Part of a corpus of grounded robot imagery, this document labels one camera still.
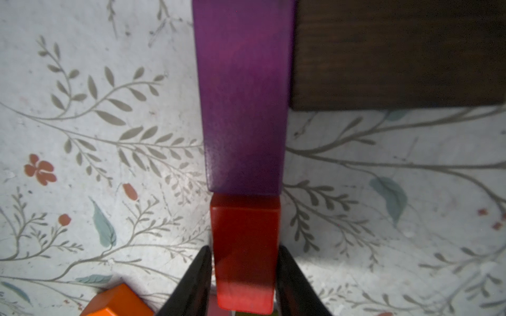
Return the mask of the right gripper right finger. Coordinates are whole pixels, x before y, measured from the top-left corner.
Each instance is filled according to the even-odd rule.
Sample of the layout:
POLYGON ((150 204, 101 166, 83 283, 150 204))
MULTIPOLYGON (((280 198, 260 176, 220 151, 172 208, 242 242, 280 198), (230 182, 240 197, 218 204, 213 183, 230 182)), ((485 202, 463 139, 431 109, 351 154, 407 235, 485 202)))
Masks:
POLYGON ((331 316, 285 246, 279 246, 276 300, 280 315, 331 316))

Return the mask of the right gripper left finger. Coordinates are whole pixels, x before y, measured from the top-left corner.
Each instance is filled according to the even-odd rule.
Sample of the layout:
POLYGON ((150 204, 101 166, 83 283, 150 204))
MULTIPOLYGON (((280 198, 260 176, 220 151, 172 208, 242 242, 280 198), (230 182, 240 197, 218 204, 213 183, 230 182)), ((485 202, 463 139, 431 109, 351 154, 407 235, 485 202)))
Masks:
POLYGON ((212 280, 212 251, 204 246, 156 316, 206 316, 212 280))

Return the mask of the red wooden block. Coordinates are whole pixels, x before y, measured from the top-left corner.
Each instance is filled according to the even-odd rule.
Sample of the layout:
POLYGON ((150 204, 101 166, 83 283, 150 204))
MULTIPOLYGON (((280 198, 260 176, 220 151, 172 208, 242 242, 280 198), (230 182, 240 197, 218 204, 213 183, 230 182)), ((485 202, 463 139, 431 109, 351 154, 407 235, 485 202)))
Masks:
POLYGON ((210 219, 218 305, 269 315, 274 310, 280 198, 214 193, 210 219))

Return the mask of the brown wooden block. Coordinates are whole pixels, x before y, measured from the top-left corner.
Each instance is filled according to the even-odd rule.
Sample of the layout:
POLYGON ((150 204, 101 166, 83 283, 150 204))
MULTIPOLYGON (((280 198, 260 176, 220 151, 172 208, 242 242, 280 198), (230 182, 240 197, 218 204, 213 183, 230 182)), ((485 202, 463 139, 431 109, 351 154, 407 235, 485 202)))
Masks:
POLYGON ((504 1, 299 1, 298 111, 498 105, 504 1))

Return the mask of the purple wooden block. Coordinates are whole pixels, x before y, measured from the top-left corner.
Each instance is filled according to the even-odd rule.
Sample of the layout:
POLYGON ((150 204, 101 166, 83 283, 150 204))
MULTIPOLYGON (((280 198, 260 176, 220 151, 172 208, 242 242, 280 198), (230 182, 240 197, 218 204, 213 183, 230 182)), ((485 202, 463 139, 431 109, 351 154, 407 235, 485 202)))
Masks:
POLYGON ((296 3, 194 1, 208 188, 281 192, 296 3))

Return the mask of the pink wooden block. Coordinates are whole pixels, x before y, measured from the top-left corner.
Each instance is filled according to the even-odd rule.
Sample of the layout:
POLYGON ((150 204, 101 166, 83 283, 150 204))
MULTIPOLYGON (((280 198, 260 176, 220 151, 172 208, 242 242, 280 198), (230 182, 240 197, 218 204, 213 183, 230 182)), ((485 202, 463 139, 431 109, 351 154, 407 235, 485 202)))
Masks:
POLYGON ((209 296, 207 316, 234 316, 232 311, 220 308, 217 302, 217 296, 209 296))

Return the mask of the orange wooden block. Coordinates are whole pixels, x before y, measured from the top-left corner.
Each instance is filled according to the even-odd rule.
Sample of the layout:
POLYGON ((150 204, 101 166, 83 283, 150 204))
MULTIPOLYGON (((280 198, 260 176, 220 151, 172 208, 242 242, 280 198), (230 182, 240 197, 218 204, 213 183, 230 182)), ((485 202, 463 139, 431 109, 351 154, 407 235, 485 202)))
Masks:
POLYGON ((97 294, 81 316, 153 316, 154 311, 125 283, 97 294))

